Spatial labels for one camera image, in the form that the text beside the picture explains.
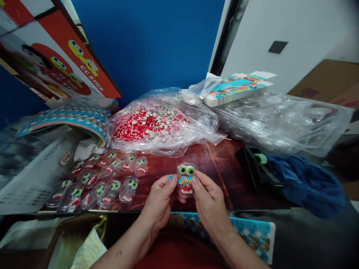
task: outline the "printed label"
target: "printed label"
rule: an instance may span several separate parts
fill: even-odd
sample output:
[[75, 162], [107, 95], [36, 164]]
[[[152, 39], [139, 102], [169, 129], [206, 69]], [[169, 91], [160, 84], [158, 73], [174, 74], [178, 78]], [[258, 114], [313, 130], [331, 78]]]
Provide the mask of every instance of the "printed label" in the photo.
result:
[[69, 160], [71, 160], [72, 154], [70, 151], [67, 151], [65, 155], [60, 159], [59, 166], [65, 167]]

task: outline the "finger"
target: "finger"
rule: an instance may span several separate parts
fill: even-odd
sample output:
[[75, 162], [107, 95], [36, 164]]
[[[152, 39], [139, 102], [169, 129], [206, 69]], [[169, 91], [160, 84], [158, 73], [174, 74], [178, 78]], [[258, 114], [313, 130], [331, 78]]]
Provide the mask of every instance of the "finger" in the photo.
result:
[[181, 192], [176, 193], [176, 198], [178, 201], [180, 201], [182, 204], [185, 204], [187, 201], [187, 196]]
[[161, 189], [161, 188], [163, 188], [165, 185], [166, 185], [166, 183], [168, 182], [168, 177], [169, 176], [171, 176], [171, 175], [165, 175], [165, 176], [163, 176], [163, 177], [160, 177], [158, 180], [156, 180], [154, 183], [153, 183], [153, 185], [152, 185], [152, 187], [154, 188], [154, 189]]
[[209, 195], [207, 190], [202, 185], [201, 181], [196, 176], [193, 176], [191, 178], [191, 184], [192, 184], [192, 188], [194, 189], [194, 193], [196, 194], [195, 195], [196, 199], [199, 199], [203, 202], [212, 199], [212, 197]]
[[205, 186], [206, 190], [212, 191], [216, 188], [219, 188], [219, 186], [206, 174], [195, 170], [194, 175], [201, 181], [202, 185]]
[[171, 180], [168, 180], [167, 178], [167, 183], [163, 186], [160, 192], [165, 197], [170, 196], [173, 193], [173, 191], [176, 189], [177, 185], [178, 185], [177, 175], [173, 175], [171, 177]]

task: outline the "blue patterned card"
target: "blue patterned card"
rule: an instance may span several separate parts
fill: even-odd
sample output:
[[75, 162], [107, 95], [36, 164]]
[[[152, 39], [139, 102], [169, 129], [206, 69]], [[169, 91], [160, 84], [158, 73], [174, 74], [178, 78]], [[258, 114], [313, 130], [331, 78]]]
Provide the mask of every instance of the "blue patterned card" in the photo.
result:
[[58, 109], [39, 112], [24, 128], [20, 129], [16, 137], [39, 132], [57, 124], [69, 124], [81, 128], [94, 137], [99, 147], [105, 144], [105, 124], [111, 113], [104, 109], [84, 108], [77, 106], [62, 106]]
[[[271, 265], [273, 260], [274, 235], [276, 232], [275, 224], [236, 217], [230, 217], [230, 220], [237, 233], [247, 242], [258, 257]], [[205, 244], [212, 244], [214, 246], [197, 213], [172, 212], [169, 218], [169, 226], [182, 229]]]

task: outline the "white wall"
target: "white wall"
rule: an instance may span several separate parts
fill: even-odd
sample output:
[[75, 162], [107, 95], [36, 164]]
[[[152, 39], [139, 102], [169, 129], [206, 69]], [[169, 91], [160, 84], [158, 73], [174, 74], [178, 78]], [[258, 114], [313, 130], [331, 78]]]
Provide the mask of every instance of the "white wall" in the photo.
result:
[[326, 59], [359, 63], [359, 30], [355, 29], [346, 38], [339, 41]]
[[[267, 71], [271, 90], [287, 93], [342, 40], [359, 28], [355, 0], [250, 0], [222, 77]], [[281, 54], [268, 52], [288, 41]]]

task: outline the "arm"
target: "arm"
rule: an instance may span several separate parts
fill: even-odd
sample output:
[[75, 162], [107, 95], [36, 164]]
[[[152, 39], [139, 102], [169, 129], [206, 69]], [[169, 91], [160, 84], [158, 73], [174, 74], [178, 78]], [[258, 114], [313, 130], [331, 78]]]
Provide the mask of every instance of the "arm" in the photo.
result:
[[268, 269], [266, 265], [236, 233], [224, 204], [223, 192], [205, 174], [195, 171], [191, 183], [198, 216], [218, 250], [231, 268]]
[[157, 180], [138, 219], [91, 269], [133, 268], [147, 254], [159, 230], [168, 222], [177, 176]]

